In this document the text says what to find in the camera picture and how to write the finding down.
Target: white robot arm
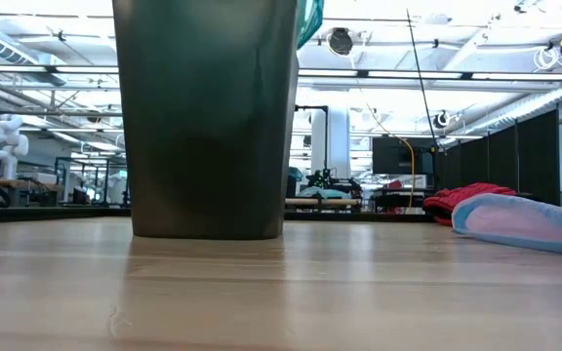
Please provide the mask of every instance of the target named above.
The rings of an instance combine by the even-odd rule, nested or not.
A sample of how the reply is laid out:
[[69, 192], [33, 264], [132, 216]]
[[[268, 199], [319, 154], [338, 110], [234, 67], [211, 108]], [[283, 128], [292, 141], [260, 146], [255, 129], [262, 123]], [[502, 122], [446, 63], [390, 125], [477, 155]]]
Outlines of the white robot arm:
[[23, 125], [20, 116], [4, 115], [0, 121], [0, 144], [6, 142], [6, 146], [0, 150], [0, 161], [2, 163], [4, 179], [15, 179], [17, 177], [18, 156], [25, 156], [29, 151], [29, 140], [27, 136], [19, 133]]

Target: blue blanket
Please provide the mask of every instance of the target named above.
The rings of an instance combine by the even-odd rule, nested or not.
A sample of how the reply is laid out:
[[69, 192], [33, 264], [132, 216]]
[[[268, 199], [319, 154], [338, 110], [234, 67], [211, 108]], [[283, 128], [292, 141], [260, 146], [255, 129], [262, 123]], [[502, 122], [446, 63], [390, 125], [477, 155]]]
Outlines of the blue blanket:
[[457, 205], [453, 228], [488, 242], [562, 253], [562, 208], [528, 199], [475, 196]]

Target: monitor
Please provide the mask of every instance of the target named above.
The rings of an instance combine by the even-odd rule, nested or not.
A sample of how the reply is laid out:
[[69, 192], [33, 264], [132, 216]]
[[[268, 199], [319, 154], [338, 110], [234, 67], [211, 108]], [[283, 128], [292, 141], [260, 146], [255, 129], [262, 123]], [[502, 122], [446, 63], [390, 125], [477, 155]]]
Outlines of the monitor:
[[[433, 174], [434, 146], [432, 138], [405, 138], [414, 149], [416, 158], [416, 175]], [[410, 175], [411, 151], [400, 139], [392, 136], [375, 137], [372, 139], [372, 166], [375, 175]]]

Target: wood grain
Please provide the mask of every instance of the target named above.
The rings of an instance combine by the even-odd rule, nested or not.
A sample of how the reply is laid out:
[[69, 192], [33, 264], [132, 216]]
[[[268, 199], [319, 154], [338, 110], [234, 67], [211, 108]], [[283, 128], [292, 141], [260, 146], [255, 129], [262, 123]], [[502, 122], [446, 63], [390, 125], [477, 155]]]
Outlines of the wood grain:
[[434, 224], [133, 238], [125, 218], [0, 224], [0, 350], [562, 350], [562, 255]]

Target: trash can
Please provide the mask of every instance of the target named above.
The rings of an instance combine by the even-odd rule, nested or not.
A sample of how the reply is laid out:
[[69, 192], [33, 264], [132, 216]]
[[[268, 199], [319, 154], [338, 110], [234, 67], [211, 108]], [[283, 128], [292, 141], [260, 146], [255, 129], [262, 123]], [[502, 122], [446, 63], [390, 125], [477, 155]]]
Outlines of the trash can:
[[297, 1], [113, 0], [135, 235], [281, 234]]

